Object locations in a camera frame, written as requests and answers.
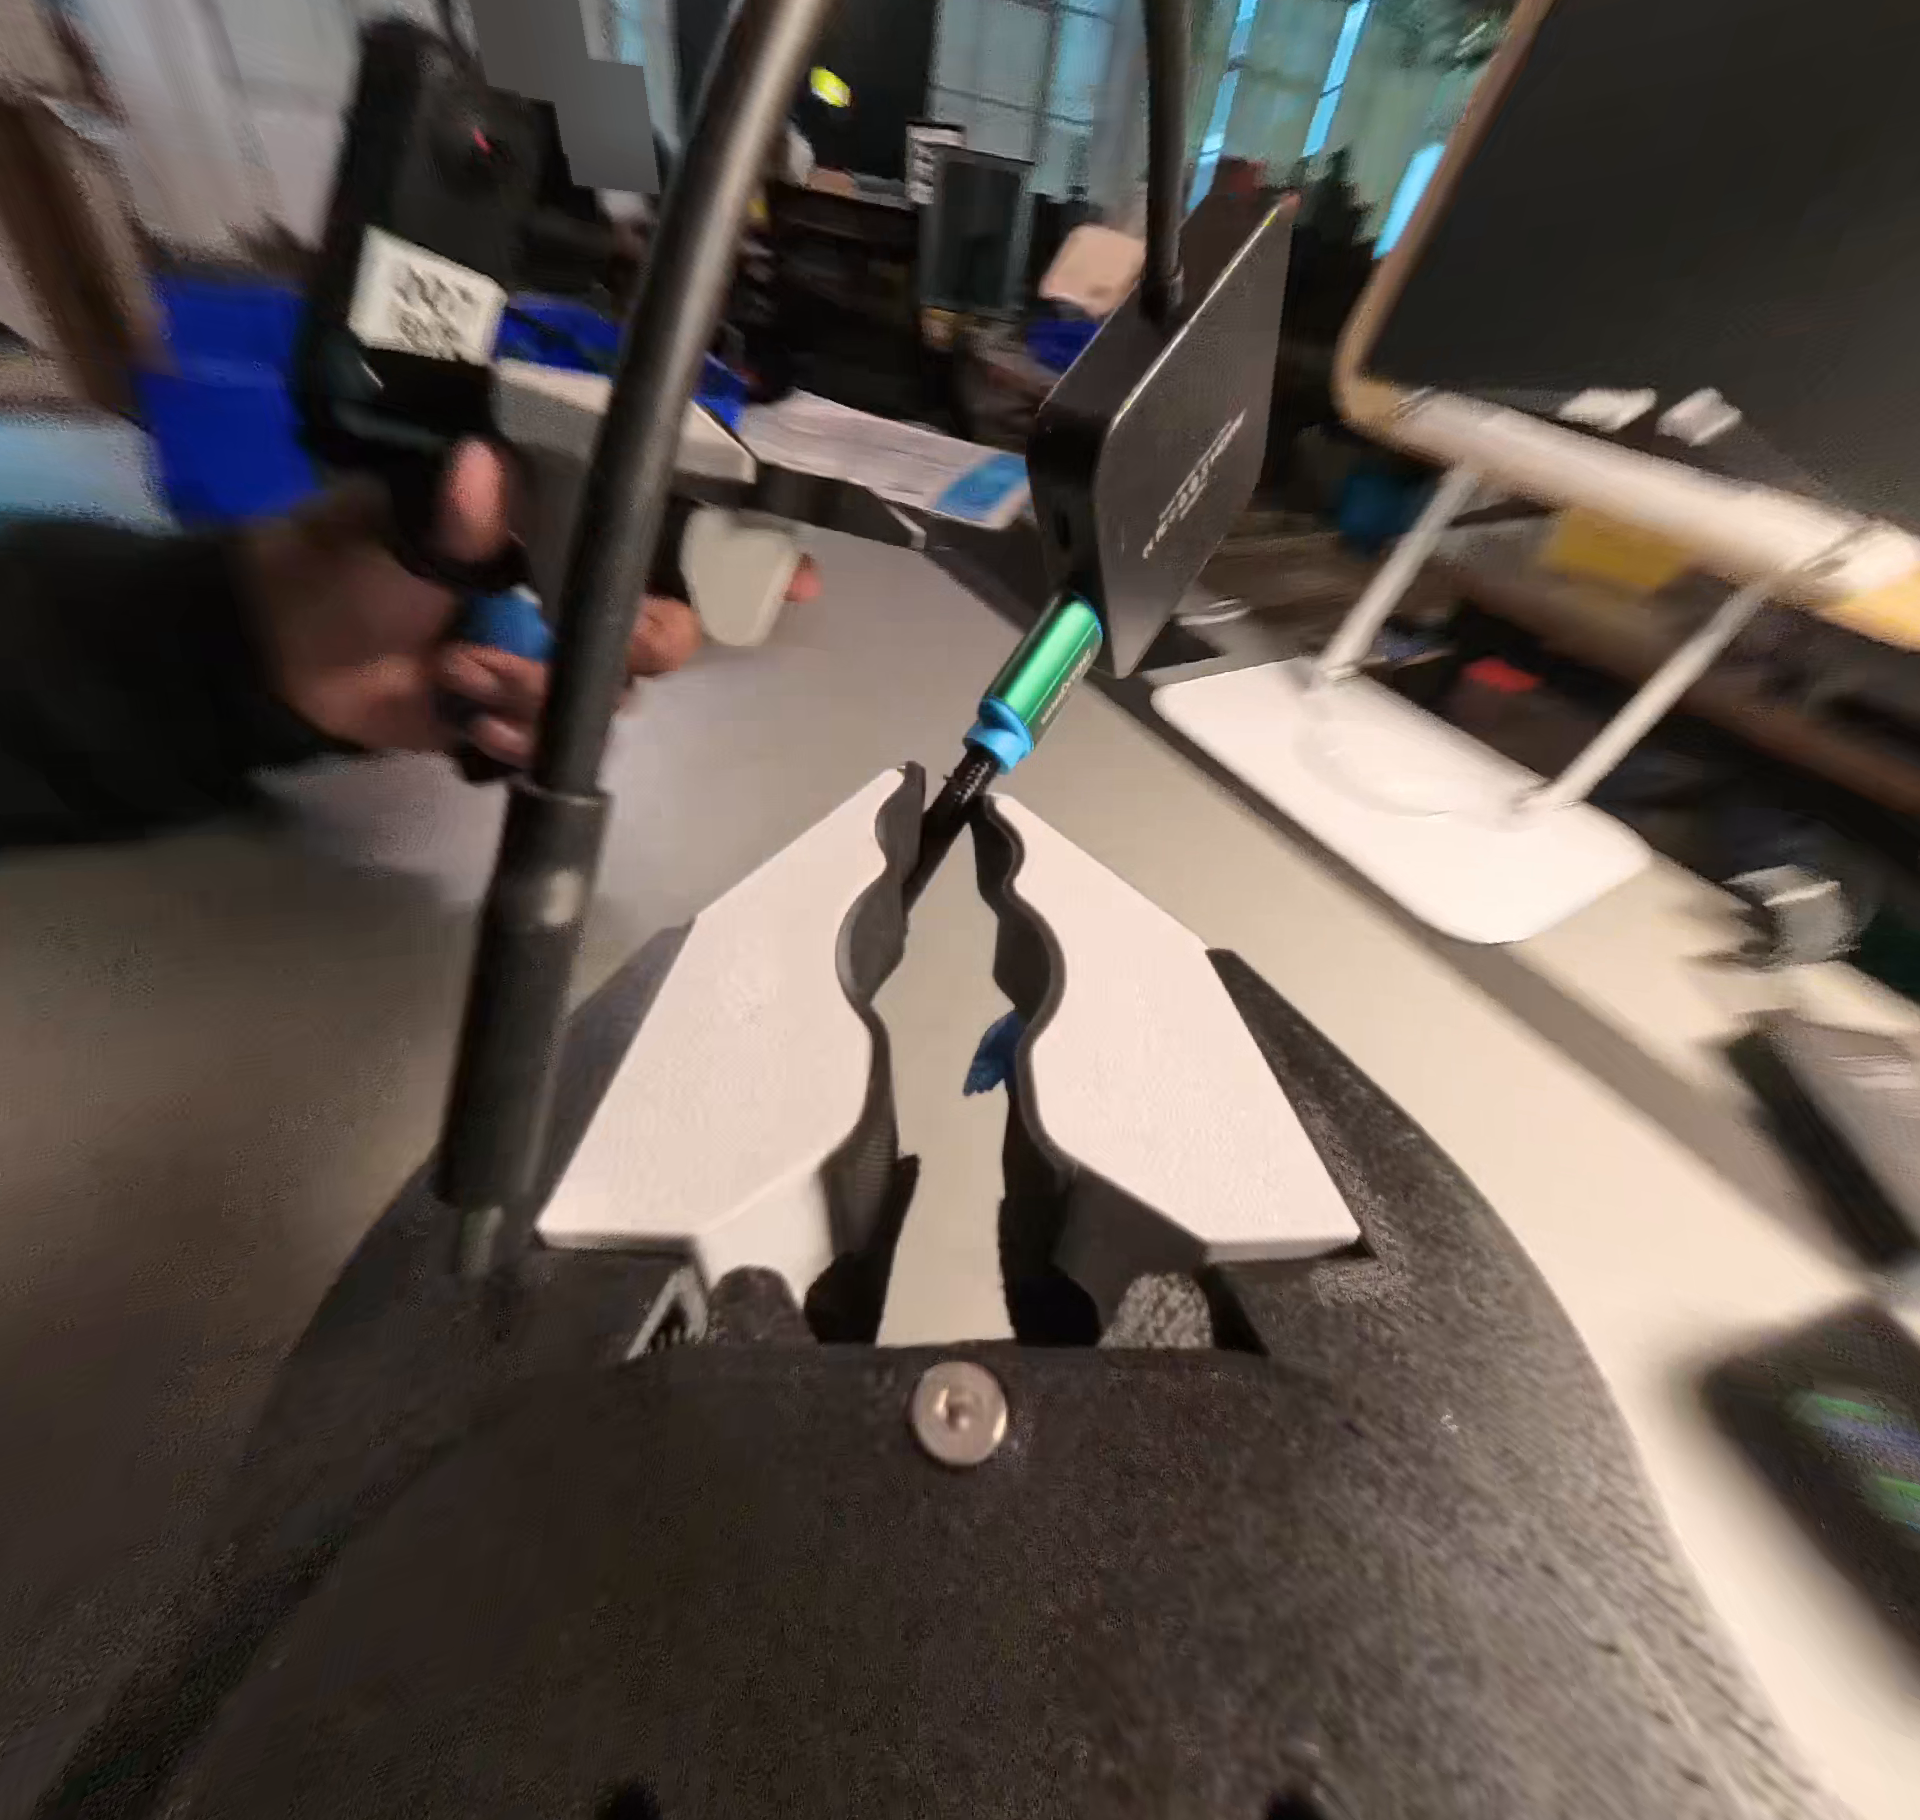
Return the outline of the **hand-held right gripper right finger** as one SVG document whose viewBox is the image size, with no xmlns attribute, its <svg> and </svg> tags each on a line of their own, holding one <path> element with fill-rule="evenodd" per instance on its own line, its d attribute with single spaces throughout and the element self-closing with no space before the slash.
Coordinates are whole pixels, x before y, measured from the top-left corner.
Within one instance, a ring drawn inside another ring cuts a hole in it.
<svg viewBox="0 0 1920 1820">
<path fill-rule="evenodd" d="M 1355 1217 L 1201 938 L 1021 801 L 978 804 L 972 851 L 1010 1010 L 969 1092 L 1007 1092 L 1043 1264 L 1137 1280 L 1354 1248 Z"/>
</svg>

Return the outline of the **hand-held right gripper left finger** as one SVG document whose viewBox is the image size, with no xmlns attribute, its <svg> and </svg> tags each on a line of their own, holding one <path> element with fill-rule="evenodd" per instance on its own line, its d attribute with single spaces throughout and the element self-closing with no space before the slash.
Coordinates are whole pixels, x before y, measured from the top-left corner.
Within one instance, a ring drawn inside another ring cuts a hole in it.
<svg viewBox="0 0 1920 1820">
<path fill-rule="evenodd" d="M 874 1246 L 896 1162 L 875 992 L 924 768 L 883 770 L 701 907 L 547 1197 L 551 1248 L 818 1280 Z"/>
</svg>

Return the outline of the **person's left hand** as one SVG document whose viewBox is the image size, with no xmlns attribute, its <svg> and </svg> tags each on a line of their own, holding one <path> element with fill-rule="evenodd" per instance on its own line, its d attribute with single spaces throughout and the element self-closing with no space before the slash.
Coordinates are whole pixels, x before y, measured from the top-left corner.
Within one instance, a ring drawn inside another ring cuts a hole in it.
<svg viewBox="0 0 1920 1820">
<path fill-rule="evenodd" d="M 465 441 L 442 474 L 436 547 L 476 563 L 514 535 L 511 476 L 487 444 Z M 367 752 L 472 748 L 508 770 L 538 743 L 548 670 L 450 638 L 460 595 L 409 573 L 390 552 L 386 491 L 339 480 L 240 539 L 246 595 L 279 703 L 327 741 Z M 694 608 L 648 595 L 616 683 L 681 670 L 701 644 Z"/>
</svg>

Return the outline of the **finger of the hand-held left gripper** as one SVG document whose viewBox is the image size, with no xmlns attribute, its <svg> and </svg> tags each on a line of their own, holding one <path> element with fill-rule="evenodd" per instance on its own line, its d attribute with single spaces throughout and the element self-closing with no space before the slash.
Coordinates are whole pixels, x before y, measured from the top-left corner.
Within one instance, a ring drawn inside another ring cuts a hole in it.
<svg viewBox="0 0 1920 1820">
<path fill-rule="evenodd" d="M 577 467 L 590 463 L 610 410 L 611 380 L 602 373 L 501 359 L 492 364 L 492 419 L 517 448 L 531 448 Z M 735 435 L 691 401 L 681 416 L 675 483 L 753 489 L 759 465 Z"/>
</svg>

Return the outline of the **printed paper sheet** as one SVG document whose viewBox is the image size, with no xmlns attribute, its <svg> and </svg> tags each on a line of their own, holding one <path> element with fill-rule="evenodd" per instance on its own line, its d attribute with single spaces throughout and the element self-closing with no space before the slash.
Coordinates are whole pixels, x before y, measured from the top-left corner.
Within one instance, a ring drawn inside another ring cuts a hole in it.
<svg viewBox="0 0 1920 1820">
<path fill-rule="evenodd" d="M 743 406 L 733 435 L 761 463 L 870 489 L 904 512 L 987 531 L 1005 531 L 1033 512 L 1021 456 L 815 392 Z"/>
</svg>

